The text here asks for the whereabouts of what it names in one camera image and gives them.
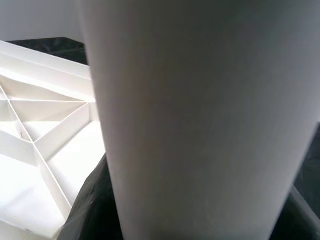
white plastic tray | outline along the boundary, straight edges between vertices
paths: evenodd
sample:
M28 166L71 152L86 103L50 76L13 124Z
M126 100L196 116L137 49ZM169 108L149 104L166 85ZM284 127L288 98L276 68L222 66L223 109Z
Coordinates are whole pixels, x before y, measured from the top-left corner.
M0 41L0 224L51 238L65 223L105 153L89 76Z

black trash bag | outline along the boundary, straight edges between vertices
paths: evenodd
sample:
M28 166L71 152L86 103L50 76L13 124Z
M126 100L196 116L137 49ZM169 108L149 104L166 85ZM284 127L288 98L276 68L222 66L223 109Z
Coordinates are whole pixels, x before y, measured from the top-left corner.
M320 240L320 220L293 187L270 240Z
M123 240L106 155L84 182L58 240Z
M8 43L88 65L85 45L66 37L18 40Z
M296 189L320 218L320 128L318 127L294 183Z

